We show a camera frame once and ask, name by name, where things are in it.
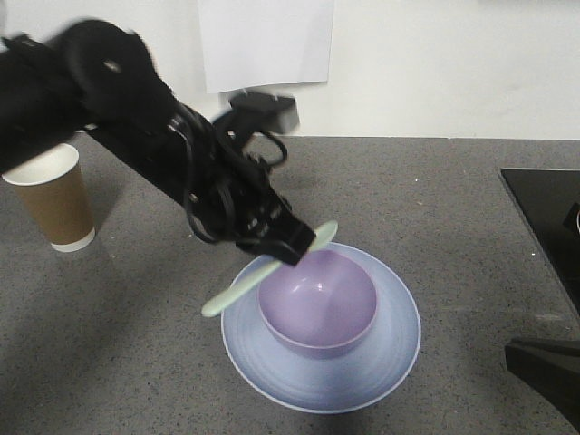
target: white wall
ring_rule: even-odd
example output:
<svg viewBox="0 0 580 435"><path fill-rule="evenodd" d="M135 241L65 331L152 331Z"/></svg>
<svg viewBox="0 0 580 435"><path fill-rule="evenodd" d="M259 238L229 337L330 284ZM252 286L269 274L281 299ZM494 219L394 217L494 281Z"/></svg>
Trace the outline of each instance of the white wall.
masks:
<svg viewBox="0 0 580 435"><path fill-rule="evenodd" d="M7 32L43 39L96 16L135 30L178 97L210 119L194 0L7 0ZM580 139L580 2L336 0L328 83L299 135Z"/></svg>

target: gray countertop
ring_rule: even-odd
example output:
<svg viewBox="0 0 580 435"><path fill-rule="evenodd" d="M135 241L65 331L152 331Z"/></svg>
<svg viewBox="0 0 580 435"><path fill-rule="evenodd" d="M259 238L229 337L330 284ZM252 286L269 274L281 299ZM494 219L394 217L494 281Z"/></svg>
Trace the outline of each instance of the gray countertop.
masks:
<svg viewBox="0 0 580 435"><path fill-rule="evenodd" d="M420 312L418 360L360 411L287 409L237 373L201 306L251 260L88 137L73 142L97 237L53 251L0 185L2 434L570 434L506 369L517 336L578 339L577 314L499 176L580 168L580 143L288 138L275 188L379 258Z"/></svg>

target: paper cup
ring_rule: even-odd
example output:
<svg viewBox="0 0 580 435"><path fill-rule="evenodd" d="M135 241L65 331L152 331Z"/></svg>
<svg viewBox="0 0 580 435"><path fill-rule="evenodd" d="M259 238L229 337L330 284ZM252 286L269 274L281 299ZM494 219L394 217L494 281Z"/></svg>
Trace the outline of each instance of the paper cup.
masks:
<svg viewBox="0 0 580 435"><path fill-rule="evenodd" d="M79 152L62 143L9 170L2 178L16 193L54 249L72 252L95 236Z"/></svg>

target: purple bowl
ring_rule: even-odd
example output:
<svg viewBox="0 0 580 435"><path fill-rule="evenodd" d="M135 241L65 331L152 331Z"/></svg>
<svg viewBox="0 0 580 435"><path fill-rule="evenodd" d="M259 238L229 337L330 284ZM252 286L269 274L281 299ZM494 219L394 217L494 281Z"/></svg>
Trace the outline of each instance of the purple bowl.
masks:
<svg viewBox="0 0 580 435"><path fill-rule="evenodd" d="M331 250L308 253L283 265L257 291L260 313L272 334L304 356L331 358L350 351L369 331L377 292L368 274Z"/></svg>

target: plate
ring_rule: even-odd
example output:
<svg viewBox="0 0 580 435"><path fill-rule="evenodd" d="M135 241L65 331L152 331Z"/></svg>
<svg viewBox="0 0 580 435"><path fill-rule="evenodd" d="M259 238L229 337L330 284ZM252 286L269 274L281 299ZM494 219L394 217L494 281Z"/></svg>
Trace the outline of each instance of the plate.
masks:
<svg viewBox="0 0 580 435"><path fill-rule="evenodd" d="M318 414L355 411L383 399L407 377L419 352L421 321L411 293L384 263L352 246L332 249L362 267L378 293L371 331L349 353L316 360L291 352L267 329L256 289L222 313L227 355L240 375L268 399L288 408ZM261 256L236 277L269 261Z"/></svg>

